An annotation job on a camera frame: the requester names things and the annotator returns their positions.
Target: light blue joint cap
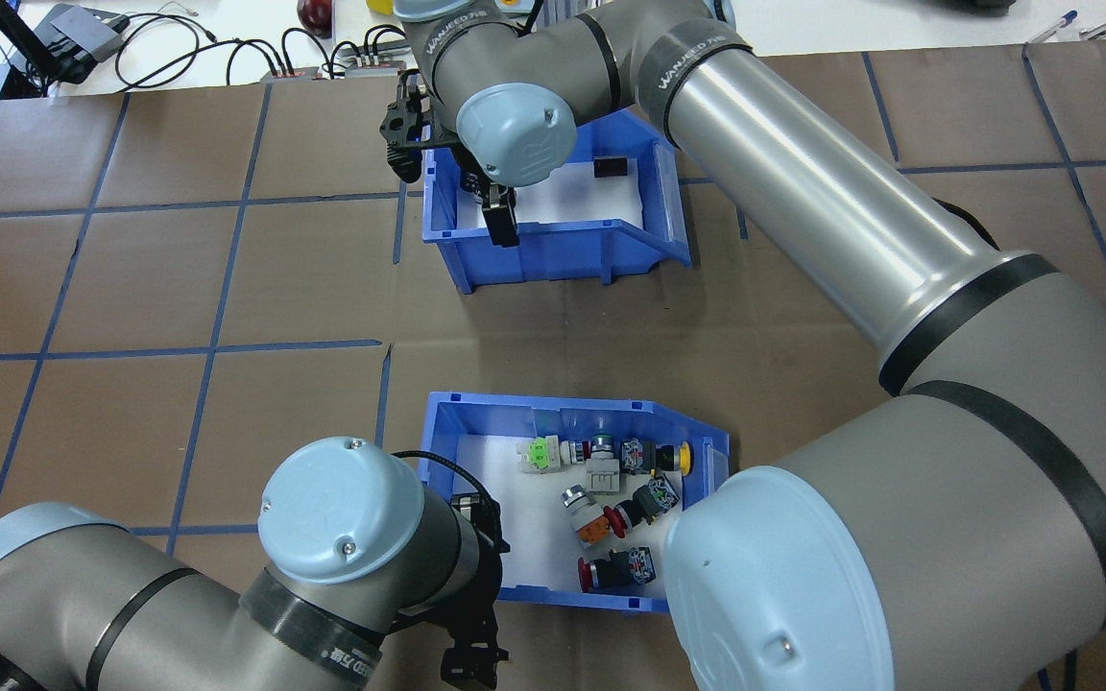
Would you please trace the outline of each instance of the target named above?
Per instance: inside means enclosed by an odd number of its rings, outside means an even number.
[[[395,558],[425,509],[425,485],[408,463],[363,439],[332,437],[302,447],[273,472],[259,541],[289,577],[327,586]]]
[[[719,21],[724,22],[729,27],[737,28],[737,12],[732,9],[732,0],[721,0],[720,8],[724,8],[724,15],[722,18],[716,13],[716,0],[702,0],[702,4],[707,4],[707,9],[710,10],[712,18],[719,19]]]
[[[495,84],[473,93],[455,119],[463,145],[486,175],[508,187],[547,178],[574,151],[574,113],[536,84]]]
[[[427,22],[471,3],[472,0],[396,0],[392,13],[405,22]]]
[[[890,631],[847,525],[785,469],[748,469],[668,531],[668,609],[702,691],[895,690]]]
[[[62,502],[32,504],[0,517],[0,562],[30,542],[80,525],[112,525],[126,530],[118,522],[79,506]]]

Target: pen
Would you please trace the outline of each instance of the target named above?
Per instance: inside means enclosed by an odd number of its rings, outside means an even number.
[[[1027,43],[1044,43],[1045,40],[1052,39],[1052,35],[1057,33],[1058,30],[1063,30],[1063,28],[1074,23],[1076,18],[1078,18],[1078,10],[1070,10],[1068,12],[1062,14],[1062,17],[1057,19],[1056,22],[1053,22],[1052,25],[1035,34],[1033,39],[1027,40]]]

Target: red object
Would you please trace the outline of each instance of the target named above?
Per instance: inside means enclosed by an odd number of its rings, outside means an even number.
[[[592,593],[592,565],[578,557],[578,587],[583,587],[584,593]]]
[[[608,520],[608,525],[614,530],[615,536],[620,538],[626,537],[626,520],[623,517],[623,513],[612,506],[605,506],[605,517]]]
[[[332,0],[298,0],[298,19],[319,39],[331,38]]]

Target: white table surface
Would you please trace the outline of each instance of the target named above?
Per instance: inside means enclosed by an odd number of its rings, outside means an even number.
[[[71,1],[115,12],[155,11],[161,2]],[[23,0],[21,14],[35,25],[53,4],[53,0]],[[298,25],[295,0],[185,0],[184,4],[196,10],[198,21],[219,39],[238,36],[278,43],[285,28]],[[1106,0],[1018,0],[1004,17],[966,11],[966,0],[733,0],[733,4],[741,34],[760,55],[1022,43],[1067,10],[1078,10],[1076,25],[1106,22]],[[369,12],[364,0],[335,1],[335,40],[361,42],[366,28],[389,21],[395,20]],[[294,64],[321,62],[319,52],[304,36],[291,36],[289,44]],[[190,48],[192,39],[184,28],[154,25],[123,55],[123,73],[127,77],[144,76]],[[218,48],[201,54],[189,73],[171,87],[225,84],[225,62],[231,51]],[[234,62],[234,84],[253,82],[263,71],[262,57],[243,51]],[[52,92],[104,93],[119,87],[113,69],[102,65],[86,83],[62,84]]]

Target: blue tape grid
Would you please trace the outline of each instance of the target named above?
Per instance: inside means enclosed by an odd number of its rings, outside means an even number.
[[[264,87],[262,106],[259,113],[259,125],[255,129],[253,146],[251,146],[251,158],[250,165],[247,167],[246,180],[243,182],[242,196],[240,200],[228,200],[228,201],[199,201],[199,202],[180,202],[180,205],[148,205],[148,206],[134,206],[134,207],[114,207],[114,208],[97,208],[97,199],[101,195],[101,189],[105,185],[105,176],[108,174],[109,163],[112,160],[113,153],[117,148],[118,139],[122,135],[122,128],[124,123],[126,123],[128,105],[131,105],[131,95],[124,95],[122,106],[118,112],[117,122],[114,124],[113,135],[109,137],[108,146],[105,149],[105,157],[102,158],[100,171],[97,175],[97,182],[93,187],[93,192],[88,205],[84,208],[73,208],[73,209],[52,209],[52,210],[41,210],[41,211],[11,211],[11,213],[0,213],[0,219],[6,218],[33,218],[34,216],[59,216],[59,214],[82,214],[84,217],[83,222],[81,222],[77,240],[75,243],[75,250],[71,254],[70,262],[66,266],[66,272],[64,274],[64,280],[62,280],[62,287],[59,289],[59,294],[54,305],[52,314],[50,314],[50,320],[48,324],[48,331],[45,331],[45,336],[42,341],[39,352],[35,353],[0,353],[0,362],[31,362],[34,363],[32,375],[30,380],[28,380],[28,386],[25,389],[25,397],[21,407],[19,407],[19,413],[17,420],[14,420],[14,426],[12,428],[11,439],[9,441],[8,451],[6,451],[3,464],[0,468],[0,502],[3,498],[3,488],[6,485],[6,478],[8,478],[14,458],[14,452],[17,452],[19,437],[21,437],[23,425],[25,423],[28,410],[30,410],[32,399],[36,389],[36,381],[40,379],[40,370],[44,367],[44,363],[49,360],[94,360],[94,359],[118,359],[118,358],[153,358],[153,357],[173,357],[173,355],[204,355],[206,357],[206,366],[204,366],[202,379],[200,381],[199,396],[197,398],[196,411],[194,412],[192,429],[190,429],[190,437],[187,446],[187,454],[184,459],[184,468],[181,468],[181,475],[178,483],[178,493],[175,498],[175,506],[173,506],[173,515],[170,525],[167,526],[144,526],[132,528],[132,533],[140,536],[165,536],[167,537],[167,551],[173,552],[175,547],[175,541],[179,535],[238,535],[238,534],[253,534],[258,532],[258,528],[253,524],[247,525],[180,525],[180,514],[181,507],[185,505],[186,491],[189,483],[190,469],[192,468],[194,450],[196,449],[198,442],[198,430],[201,425],[202,419],[202,407],[207,401],[207,392],[210,385],[210,375],[212,367],[215,366],[215,356],[219,353],[251,353],[251,352],[273,352],[273,350],[311,350],[311,349],[332,349],[332,348],[366,348],[366,346],[382,346],[380,341],[374,339],[352,339],[352,341],[315,341],[315,342],[276,342],[276,343],[253,343],[253,345],[219,345],[220,328],[223,324],[225,306],[228,303],[228,292],[229,285],[232,281],[232,268],[234,264],[234,259],[237,259],[237,248],[241,241],[242,223],[244,219],[244,211],[249,207],[255,206],[271,206],[271,205],[303,205],[303,202],[315,202],[315,201],[340,201],[340,200],[392,200],[395,198],[397,200],[397,218],[396,218],[396,254],[399,252],[399,231],[404,227],[404,198],[405,197],[420,197],[420,192],[407,191],[405,186],[400,186],[398,192],[364,192],[364,193],[335,193],[335,196],[309,196],[309,197],[284,197],[284,198],[272,198],[271,200],[251,200],[250,190],[251,181],[253,180],[253,175],[255,167],[258,167],[259,161],[259,146],[262,142],[262,136],[264,132],[264,125],[267,122],[267,109],[269,102],[271,102],[271,85],[269,84]],[[58,321],[62,315],[62,305],[66,301],[66,293],[70,290],[71,279],[73,279],[75,266],[79,262],[81,251],[84,247],[84,239],[87,237],[87,230],[91,224],[92,217],[94,214],[115,214],[115,213],[133,213],[133,211],[154,211],[154,210],[167,210],[167,209],[207,209],[207,208],[225,208],[225,207],[237,207],[237,223],[233,228],[233,239],[231,245],[229,247],[229,258],[227,261],[227,266],[225,266],[225,276],[221,284],[220,301],[218,302],[218,310],[216,310],[215,326],[212,326],[212,334],[209,341],[209,345],[204,346],[204,348],[157,348],[157,349],[135,349],[135,350],[97,350],[97,352],[69,352],[69,353],[52,353],[50,352],[50,345],[52,345],[54,332],[56,332]],[[389,381],[389,366],[390,357],[389,350],[387,350],[386,358],[383,359],[382,364],[382,380],[380,380],[380,402],[378,402],[378,417],[376,423],[376,436],[379,441],[382,441],[382,430],[386,426],[386,392]]]
[[[886,100],[881,96],[881,84],[877,83],[877,72],[873,70],[873,59],[869,52],[860,53],[864,61],[864,71],[869,75],[869,87],[873,88],[873,100],[877,104],[877,115],[881,118],[881,128],[886,130],[886,143],[890,144],[890,155],[895,161],[899,160],[899,142],[895,139],[895,127],[890,124],[890,114],[886,112]]]
[[[1066,145],[1064,144],[1061,132],[1056,126],[1056,121],[1054,121],[1051,109],[1048,108],[1047,101],[1044,100],[1044,94],[1040,88],[1039,80],[1036,78],[1035,70],[1031,64],[1030,56],[1023,51],[1023,65],[1026,67],[1027,78],[1031,83],[1031,88],[1035,93],[1036,102],[1040,104],[1040,108],[1044,114],[1045,121],[1047,121],[1048,128],[1052,132],[1053,139],[1058,146],[1058,151],[1062,155],[1062,163],[1041,163],[1041,164],[1004,164],[1004,165],[980,165],[980,166],[936,166],[936,167],[902,167],[899,171],[904,174],[943,174],[945,171],[1013,171],[1013,170],[1066,170],[1070,174],[1072,184],[1074,185],[1075,192],[1078,193],[1081,205],[1087,210],[1088,221],[1092,223],[1092,229],[1098,245],[1100,245],[1100,251],[1103,258],[1106,262],[1106,240],[1103,239],[1103,231],[1098,227],[1098,222],[1095,218],[1092,207],[1088,205],[1087,197],[1083,188],[1081,188],[1081,181],[1078,175],[1076,175],[1076,169],[1086,169],[1087,167],[1106,167],[1105,161],[1074,161],[1067,153]],[[895,140],[894,130],[891,130],[890,118],[888,118],[888,113],[885,109],[885,102],[883,101],[881,92],[879,91],[879,84],[877,83],[877,73],[873,70],[873,64],[869,61],[868,54],[863,54],[865,62],[865,70],[869,76],[869,84],[872,84],[874,91],[874,100],[877,102],[878,114],[881,115],[883,126],[885,127],[887,140],[891,146],[891,156],[895,157],[897,161],[899,159],[899,148],[897,148],[897,142]],[[404,228],[404,203],[408,197],[418,198],[421,197],[421,191],[418,188],[409,189],[406,185],[400,185],[398,192],[365,192],[365,193],[335,193],[335,196],[316,197],[316,196],[304,196],[304,197],[284,197],[284,198],[271,198],[270,200],[250,200],[250,185],[253,178],[253,171],[255,164],[259,158],[259,144],[260,137],[263,134],[263,127],[267,117],[267,107],[269,104],[269,98],[271,97],[271,87],[267,87],[263,96],[262,111],[259,115],[259,127],[255,130],[253,149],[251,149],[251,160],[249,171],[247,171],[247,177],[243,184],[242,198],[240,200],[221,200],[221,201],[199,201],[199,202],[179,202],[178,205],[148,205],[148,206],[134,206],[134,207],[115,207],[115,208],[96,208],[96,199],[100,196],[101,187],[105,182],[106,170],[108,170],[108,164],[111,156],[114,150],[115,144],[117,144],[118,136],[122,130],[124,119],[127,114],[127,106],[131,96],[128,94],[124,96],[122,108],[118,114],[118,122],[115,123],[113,135],[109,140],[108,149],[106,149],[104,161],[102,161],[101,171],[97,178],[97,184],[95,191],[93,191],[92,200],[90,200],[88,206],[83,209],[54,209],[54,210],[42,210],[42,211],[11,211],[11,213],[0,213],[0,218],[30,218],[30,216],[56,216],[56,214],[83,214],[84,222],[81,224],[79,241],[76,244],[75,253],[67,265],[67,271],[62,282],[61,292],[59,292],[58,301],[54,306],[52,317],[50,317],[50,323],[48,326],[48,333],[45,333],[44,341],[42,343],[42,349],[39,353],[1,353],[0,362],[34,362],[35,367],[33,368],[33,374],[30,381],[28,383],[28,388],[25,391],[25,399],[21,404],[21,410],[19,410],[17,425],[12,429],[11,441],[9,443],[8,452],[3,459],[3,468],[0,471],[0,499],[1,493],[3,493],[3,486],[6,478],[11,468],[11,460],[17,450],[19,433],[22,430],[23,421],[25,421],[28,406],[32,401],[32,397],[35,390],[36,379],[40,377],[40,369],[43,367],[45,360],[77,360],[77,359],[102,359],[102,358],[133,358],[133,357],[167,357],[167,355],[204,355],[207,358],[206,367],[204,367],[204,377],[200,385],[199,397],[197,402],[196,418],[192,422],[192,433],[190,433],[190,442],[187,448],[187,458],[184,462],[184,471],[181,471],[181,478],[179,481],[178,498],[175,500],[175,512],[173,512],[173,521],[168,526],[145,526],[132,528],[132,533],[140,536],[166,536],[168,538],[167,548],[169,552],[173,551],[175,546],[175,541],[179,535],[238,535],[238,534],[253,534],[258,532],[258,528],[252,524],[234,524],[234,525],[180,525],[180,511],[181,505],[185,503],[186,489],[189,481],[189,471],[192,467],[194,459],[194,448],[198,441],[198,428],[201,423],[202,405],[207,401],[207,388],[210,384],[210,374],[212,364],[215,364],[215,356],[218,353],[249,353],[249,352],[264,352],[264,350],[294,350],[294,349],[324,349],[324,348],[355,348],[355,346],[380,346],[382,342],[373,339],[357,339],[357,341],[324,341],[324,342],[285,342],[285,343],[258,343],[257,345],[219,345],[219,332],[223,320],[225,303],[228,301],[228,290],[231,283],[232,265],[233,259],[237,258],[237,247],[241,239],[241,224],[244,214],[244,210],[253,206],[269,206],[269,205],[302,205],[303,202],[316,202],[316,201],[327,201],[327,200],[389,200],[389,198],[396,198],[397,200],[397,216],[396,216],[396,239],[394,249],[394,261],[398,263],[400,254],[403,254],[403,228]],[[707,177],[693,177],[693,178],[682,178],[680,184],[684,186],[691,185],[707,185],[711,184],[711,179]],[[145,350],[105,350],[105,352],[81,352],[81,353],[50,353],[49,345],[53,339],[53,333],[58,324],[58,318],[62,312],[62,303],[65,302],[66,290],[70,287],[71,275],[75,270],[75,263],[79,260],[80,250],[83,249],[83,240],[86,237],[88,223],[91,222],[91,217],[93,214],[114,214],[114,213],[133,213],[133,211],[150,211],[150,210],[166,210],[166,209],[206,209],[206,208],[225,208],[225,207],[237,207],[237,226],[234,227],[233,241],[231,244],[231,251],[229,251],[229,261],[227,264],[227,271],[225,271],[225,280],[221,285],[221,296],[218,306],[218,312],[216,312],[215,321],[215,332],[212,332],[212,337],[207,346],[207,348],[171,348],[171,349],[145,349]],[[738,212],[738,226],[740,230],[740,235],[742,239],[749,237],[749,228],[745,223],[745,217]],[[377,411],[377,425],[375,429],[375,439],[378,443],[383,442],[383,437],[385,437],[386,428],[386,407],[387,407],[387,394],[389,389],[389,377],[390,377],[390,359],[392,350],[388,348],[385,358],[383,358],[382,364],[382,377],[380,377],[380,388],[378,388],[378,411]]]
[[[45,327],[45,337],[40,342],[40,354],[36,364],[32,367],[32,376],[28,379],[28,388],[23,395],[23,402],[19,405],[17,423],[11,430],[11,441],[8,442],[8,452],[3,458],[3,467],[0,469],[0,499],[3,498],[3,486],[8,481],[8,473],[11,471],[11,461],[14,459],[14,451],[19,446],[19,433],[23,430],[23,420],[28,417],[28,406],[32,404],[33,394],[36,392],[36,380],[40,379],[40,369],[45,364],[45,355],[49,354],[50,343],[54,339],[54,329],[58,327],[58,317],[62,314],[62,304],[66,302],[66,290],[71,285],[71,275],[75,272],[75,262],[80,259],[80,253],[84,248],[84,238],[87,237],[88,224],[92,223],[92,209],[96,208],[97,197],[101,196],[101,188],[105,185],[105,175],[109,170],[109,157],[118,144],[118,135],[122,135],[122,124],[127,121],[127,106],[131,105],[131,95],[122,97],[122,106],[118,109],[118,122],[114,123],[113,135],[109,137],[109,145],[105,148],[105,157],[101,160],[101,172],[97,175],[96,185],[92,188],[92,197],[84,209],[84,222],[80,223],[80,233],[75,240],[75,250],[71,253],[71,260],[66,263],[66,274],[62,276],[62,287],[58,290],[58,301],[54,302],[53,314],[49,316],[49,326]]]
[[[1070,148],[1066,146],[1066,140],[1061,135],[1061,129],[1057,127],[1056,118],[1052,115],[1052,109],[1048,106],[1047,98],[1044,97],[1044,91],[1040,87],[1040,78],[1035,74],[1035,65],[1031,64],[1031,55],[1027,51],[1029,45],[1022,45],[1022,65],[1026,69],[1026,76],[1029,82],[1031,82],[1031,92],[1035,93],[1035,101],[1040,104],[1040,111],[1044,114],[1044,122],[1048,124],[1048,129],[1052,132],[1052,139],[1056,142],[1057,149],[1061,151],[1061,158],[1064,164],[1064,169],[1070,174],[1070,182],[1074,186],[1074,192],[1078,196],[1078,201],[1083,206],[1083,209],[1087,210],[1087,220],[1089,227],[1092,227],[1092,232],[1095,235],[1095,242],[1098,244],[1098,251],[1103,254],[1103,262],[1106,263],[1106,240],[1103,237],[1103,229],[1098,224],[1095,211],[1089,206],[1087,200],[1087,192],[1083,189],[1083,184],[1078,177],[1078,167],[1073,163],[1070,157]]]
[[[246,180],[242,182],[242,196],[237,203],[237,222],[233,223],[233,240],[229,244],[229,259],[225,264],[225,276],[220,284],[220,301],[216,304],[216,321],[211,324],[211,342],[207,345],[207,359],[202,366],[202,381],[199,384],[199,397],[194,404],[194,422],[190,425],[190,439],[186,443],[186,459],[181,462],[181,475],[177,484],[177,499],[173,502],[170,533],[165,551],[173,554],[177,545],[177,528],[181,522],[181,509],[186,505],[186,491],[190,482],[190,468],[194,465],[194,450],[199,443],[199,428],[202,426],[202,407],[208,401],[208,389],[211,385],[211,367],[216,364],[216,347],[220,344],[220,328],[225,323],[225,306],[229,303],[229,285],[233,280],[233,263],[237,261],[237,248],[241,244],[242,223],[246,222],[246,202],[250,200],[251,185],[254,182],[254,169],[259,165],[259,145],[263,143],[263,127],[267,124],[267,109],[272,103],[272,85],[263,90],[263,105],[259,109],[259,126],[254,129],[254,144],[251,145],[250,165],[246,167]]]

